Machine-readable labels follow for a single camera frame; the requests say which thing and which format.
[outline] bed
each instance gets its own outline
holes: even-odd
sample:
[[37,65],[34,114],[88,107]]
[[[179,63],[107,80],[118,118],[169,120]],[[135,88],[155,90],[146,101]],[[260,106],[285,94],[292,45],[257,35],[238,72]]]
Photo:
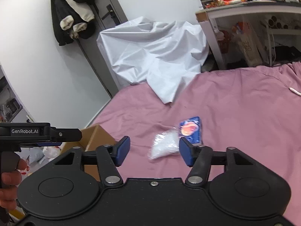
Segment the bed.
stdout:
[[[199,116],[202,140],[216,151],[235,146],[289,183],[292,198],[284,216],[301,225],[301,63],[239,68],[197,75],[172,105],[164,105],[146,84],[122,89],[97,116],[115,139],[131,138],[118,168],[128,177],[181,177],[188,168],[180,155],[149,161],[156,134]],[[212,167],[210,178],[223,168]]]

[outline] gray door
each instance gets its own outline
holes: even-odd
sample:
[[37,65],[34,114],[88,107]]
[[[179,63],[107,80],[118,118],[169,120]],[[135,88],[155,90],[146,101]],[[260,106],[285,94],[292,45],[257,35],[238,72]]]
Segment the gray door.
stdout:
[[100,31],[112,28],[127,19],[117,0],[95,0],[95,5],[96,8],[92,7],[92,10],[95,14],[96,32],[89,39],[79,39],[79,45],[99,80],[113,97],[118,88],[97,47],[96,39]]

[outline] screw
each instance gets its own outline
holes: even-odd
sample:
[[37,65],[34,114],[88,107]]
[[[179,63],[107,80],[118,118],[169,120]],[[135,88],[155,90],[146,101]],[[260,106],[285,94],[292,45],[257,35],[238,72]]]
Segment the screw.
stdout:
[[158,186],[159,185],[159,183],[156,182],[156,181],[152,181],[152,182],[150,182],[150,184],[151,184],[151,186]]
[[194,183],[194,184],[201,183],[202,181],[203,181],[203,179],[200,176],[190,176],[188,178],[188,182]]
[[106,177],[106,182],[108,182],[108,183],[118,183],[119,181],[120,181],[120,177],[118,177],[118,176]]

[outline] blue package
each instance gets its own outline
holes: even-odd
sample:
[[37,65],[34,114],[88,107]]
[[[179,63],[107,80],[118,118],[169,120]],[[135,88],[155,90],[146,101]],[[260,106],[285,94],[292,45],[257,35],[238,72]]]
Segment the blue package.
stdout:
[[179,136],[185,137],[191,144],[201,143],[201,119],[196,116],[180,123]]

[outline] finger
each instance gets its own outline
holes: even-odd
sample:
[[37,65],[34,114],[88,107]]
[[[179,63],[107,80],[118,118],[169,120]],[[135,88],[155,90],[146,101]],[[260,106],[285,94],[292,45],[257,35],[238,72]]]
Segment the finger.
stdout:
[[4,172],[1,175],[2,182],[6,185],[19,185],[22,181],[22,176],[19,171]]
[[0,200],[14,200],[17,198],[17,187],[12,186],[8,189],[0,189]]
[[19,164],[18,164],[18,169],[19,170],[25,170],[27,168],[27,163],[25,160],[20,159]]
[[15,200],[0,200],[0,206],[9,211],[16,209],[17,203]]

